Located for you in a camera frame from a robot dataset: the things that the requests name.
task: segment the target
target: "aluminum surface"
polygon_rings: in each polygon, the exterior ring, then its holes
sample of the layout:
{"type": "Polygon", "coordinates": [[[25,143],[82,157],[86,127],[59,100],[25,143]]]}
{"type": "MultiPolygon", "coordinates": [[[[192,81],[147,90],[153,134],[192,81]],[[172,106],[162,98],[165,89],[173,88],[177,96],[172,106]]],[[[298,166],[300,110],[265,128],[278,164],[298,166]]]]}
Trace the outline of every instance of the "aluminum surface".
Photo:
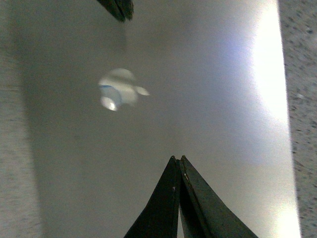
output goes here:
{"type": "Polygon", "coordinates": [[[120,238],[171,155],[190,158],[260,238],[300,237],[275,0],[13,1],[48,238],[120,238]],[[116,112],[99,81],[149,96],[116,112]]]}

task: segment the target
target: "apple logo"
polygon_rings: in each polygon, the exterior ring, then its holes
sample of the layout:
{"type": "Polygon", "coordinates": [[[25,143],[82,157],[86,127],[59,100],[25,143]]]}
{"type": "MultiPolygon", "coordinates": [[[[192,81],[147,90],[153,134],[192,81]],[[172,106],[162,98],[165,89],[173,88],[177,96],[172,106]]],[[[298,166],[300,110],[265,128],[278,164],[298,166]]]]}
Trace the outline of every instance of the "apple logo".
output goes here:
{"type": "Polygon", "coordinates": [[[135,86],[135,81],[133,73],[127,69],[112,70],[99,82],[101,104],[111,111],[117,111],[124,103],[134,106],[138,101],[138,94],[150,95],[146,89],[135,86]]]}

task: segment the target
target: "speckled gray surface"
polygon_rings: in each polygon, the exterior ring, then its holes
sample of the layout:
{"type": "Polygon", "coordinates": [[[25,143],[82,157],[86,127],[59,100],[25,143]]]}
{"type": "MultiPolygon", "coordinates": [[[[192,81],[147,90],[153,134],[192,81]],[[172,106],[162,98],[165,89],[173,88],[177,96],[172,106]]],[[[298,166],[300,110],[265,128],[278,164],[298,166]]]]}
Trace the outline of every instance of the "speckled gray surface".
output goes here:
{"type": "MultiPolygon", "coordinates": [[[[0,0],[0,237],[41,236],[19,65],[0,0]]],[[[280,0],[290,125],[303,238],[317,237],[317,0],[280,0]]]]}
{"type": "Polygon", "coordinates": [[[39,238],[38,195],[9,13],[9,1],[0,0],[0,238],[39,238]]]}
{"type": "Polygon", "coordinates": [[[317,237],[317,1],[280,0],[290,126],[303,238],[317,237]]]}

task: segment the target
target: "black plastic piece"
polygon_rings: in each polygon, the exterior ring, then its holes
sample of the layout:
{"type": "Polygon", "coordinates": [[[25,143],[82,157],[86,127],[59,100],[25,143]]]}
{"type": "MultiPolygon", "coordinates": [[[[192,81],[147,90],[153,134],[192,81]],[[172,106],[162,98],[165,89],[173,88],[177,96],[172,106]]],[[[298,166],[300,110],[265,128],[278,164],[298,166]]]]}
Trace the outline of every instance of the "black plastic piece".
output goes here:
{"type": "MultiPolygon", "coordinates": [[[[186,238],[196,237],[193,236],[196,228],[192,227],[195,227],[197,223],[200,224],[206,238],[257,238],[222,202],[185,156],[181,159],[180,168],[182,181],[198,218],[198,222],[194,221],[195,223],[193,223],[193,212],[182,214],[182,221],[184,220],[185,224],[190,227],[186,231],[187,234],[184,231],[186,238]]],[[[184,202],[181,199],[181,209],[188,207],[188,203],[188,201],[184,202]]]]}
{"type": "Polygon", "coordinates": [[[133,17],[132,0],[97,0],[115,19],[124,22],[133,17]]]}
{"type": "Polygon", "coordinates": [[[125,238],[176,238],[178,225],[179,160],[172,156],[145,209],[125,238]]]}

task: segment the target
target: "granite countertop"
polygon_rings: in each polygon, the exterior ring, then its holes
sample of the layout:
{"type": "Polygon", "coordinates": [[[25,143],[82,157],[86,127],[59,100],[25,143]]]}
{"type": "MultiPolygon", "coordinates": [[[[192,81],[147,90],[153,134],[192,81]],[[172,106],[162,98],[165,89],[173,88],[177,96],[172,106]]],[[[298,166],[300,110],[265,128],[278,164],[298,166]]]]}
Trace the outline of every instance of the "granite countertop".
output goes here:
{"type": "Polygon", "coordinates": [[[280,0],[302,236],[317,237],[317,1],[280,0]]]}

